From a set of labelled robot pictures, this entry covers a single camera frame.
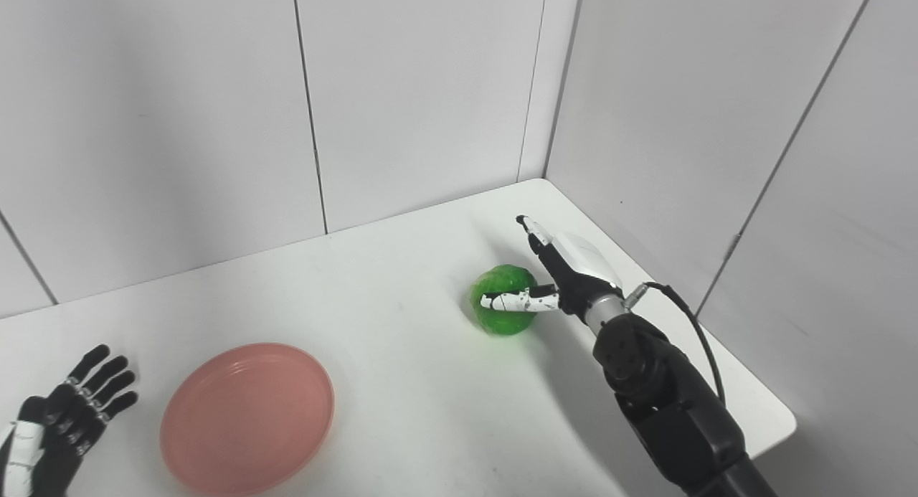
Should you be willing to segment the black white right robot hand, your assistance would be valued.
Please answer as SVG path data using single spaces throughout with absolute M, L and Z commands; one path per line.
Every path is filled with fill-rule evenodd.
M 501 312 L 561 311 L 584 324 L 607 323 L 626 314 L 622 282 L 606 257 L 590 242 L 547 229 L 526 215 L 516 217 L 553 282 L 533 288 L 485 292 L 480 308 Z

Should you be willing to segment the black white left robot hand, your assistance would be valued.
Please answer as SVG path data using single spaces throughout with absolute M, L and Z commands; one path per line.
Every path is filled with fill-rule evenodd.
M 4 496 L 65 496 L 86 455 L 138 401 L 136 373 L 109 346 L 89 350 L 46 396 L 25 399 L 2 431 Z

